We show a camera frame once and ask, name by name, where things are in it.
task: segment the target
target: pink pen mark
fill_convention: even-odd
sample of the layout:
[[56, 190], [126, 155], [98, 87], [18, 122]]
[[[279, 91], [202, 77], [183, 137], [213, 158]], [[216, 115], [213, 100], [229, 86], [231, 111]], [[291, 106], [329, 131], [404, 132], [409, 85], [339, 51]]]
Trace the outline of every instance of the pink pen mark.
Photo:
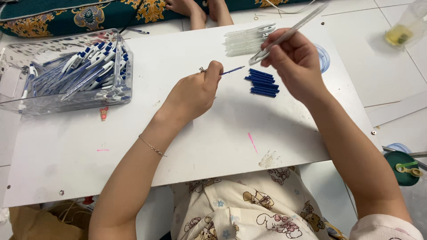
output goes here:
[[254, 145], [255, 151], [258, 153], [258, 151], [257, 151], [257, 147], [255, 147], [254, 141], [252, 140], [252, 136], [251, 136], [251, 134], [250, 134], [249, 132], [248, 132], [248, 137], [249, 137], [249, 139], [251, 140], [252, 145]]

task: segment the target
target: piglet figurine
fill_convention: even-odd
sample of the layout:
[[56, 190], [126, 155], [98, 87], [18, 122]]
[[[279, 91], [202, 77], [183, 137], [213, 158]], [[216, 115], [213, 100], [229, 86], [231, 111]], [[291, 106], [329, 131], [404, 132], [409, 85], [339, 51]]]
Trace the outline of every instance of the piglet figurine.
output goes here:
[[104, 109], [99, 109], [99, 111], [101, 112], [101, 121], [105, 121], [105, 119], [107, 118], [107, 110], [108, 107], [105, 107]]

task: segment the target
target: bracelet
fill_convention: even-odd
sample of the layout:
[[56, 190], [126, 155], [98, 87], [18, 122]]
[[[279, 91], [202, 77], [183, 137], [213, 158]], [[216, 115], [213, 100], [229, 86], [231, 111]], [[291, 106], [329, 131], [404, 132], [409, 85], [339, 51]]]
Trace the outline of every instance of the bracelet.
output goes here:
[[155, 147], [151, 146], [148, 142], [146, 142], [144, 139], [141, 138], [141, 134], [138, 135], [138, 138], [144, 141], [148, 146], [151, 147], [156, 153], [160, 154], [162, 157], [167, 157], [164, 155], [164, 153], [160, 152], [160, 150], [157, 150]]

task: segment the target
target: hand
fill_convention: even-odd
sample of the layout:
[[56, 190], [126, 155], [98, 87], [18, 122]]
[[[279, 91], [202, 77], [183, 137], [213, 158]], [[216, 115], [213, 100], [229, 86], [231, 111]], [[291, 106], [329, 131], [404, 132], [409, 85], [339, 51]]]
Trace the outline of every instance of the hand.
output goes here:
[[[274, 31], [261, 48], [264, 49], [288, 30], [281, 28]], [[292, 96], [305, 105], [329, 94], [322, 81], [317, 49], [300, 32], [271, 47], [270, 55], [261, 62], [263, 67], [270, 65], [277, 69]]]
[[222, 64], [211, 61], [206, 73], [182, 78], [173, 87], [156, 115], [173, 120], [181, 127], [200, 117], [212, 107], [222, 73]]

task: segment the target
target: white wire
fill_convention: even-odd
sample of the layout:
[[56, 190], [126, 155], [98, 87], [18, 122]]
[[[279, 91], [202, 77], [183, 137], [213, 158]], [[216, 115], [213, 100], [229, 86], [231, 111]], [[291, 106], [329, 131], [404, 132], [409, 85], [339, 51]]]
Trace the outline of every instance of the white wire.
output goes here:
[[311, 1], [311, 3], [307, 4], [307, 6], [303, 7], [302, 9], [300, 9], [300, 10], [298, 10], [298, 11], [295, 11], [295, 12], [285, 12], [285, 11], [283, 11], [282, 9], [278, 8], [276, 5], [274, 5], [273, 3], [271, 3], [270, 1], [266, 0], [266, 2], [270, 3], [270, 5], [271, 5], [271, 6], [273, 6], [273, 7], [277, 8], [277, 10], [279, 10], [279, 11], [281, 11], [281, 12], [283, 12], [283, 13], [287, 13], [287, 14], [296, 14], [296, 13], [300, 13], [300, 12], [304, 11], [308, 6], [310, 6], [310, 4], [312, 4], [314, 1], [316, 1], [316, 0]]

